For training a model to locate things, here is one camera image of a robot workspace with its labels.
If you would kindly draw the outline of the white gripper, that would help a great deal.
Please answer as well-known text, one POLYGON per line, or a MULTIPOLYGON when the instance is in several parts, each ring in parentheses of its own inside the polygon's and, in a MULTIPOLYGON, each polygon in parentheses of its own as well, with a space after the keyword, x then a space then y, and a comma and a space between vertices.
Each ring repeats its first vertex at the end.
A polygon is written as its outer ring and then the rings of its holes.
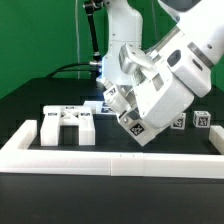
POLYGON ((169 126, 193 102, 194 94, 168 69, 140 67, 132 75, 136 110, 123 111, 120 124, 128 125, 140 117, 152 128, 169 126))

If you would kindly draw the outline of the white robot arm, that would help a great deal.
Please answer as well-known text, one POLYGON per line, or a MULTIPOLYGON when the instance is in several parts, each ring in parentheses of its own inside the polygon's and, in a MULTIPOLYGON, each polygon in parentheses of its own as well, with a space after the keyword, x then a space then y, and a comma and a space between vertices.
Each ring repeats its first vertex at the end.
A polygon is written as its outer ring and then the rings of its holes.
POLYGON ((224 0, 157 1, 176 25, 143 51, 141 14, 127 0, 104 0, 109 43, 102 61, 104 98, 118 119, 137 109, 153 129, 169 126, 211 90, 211 69, 224 56, 224 0))

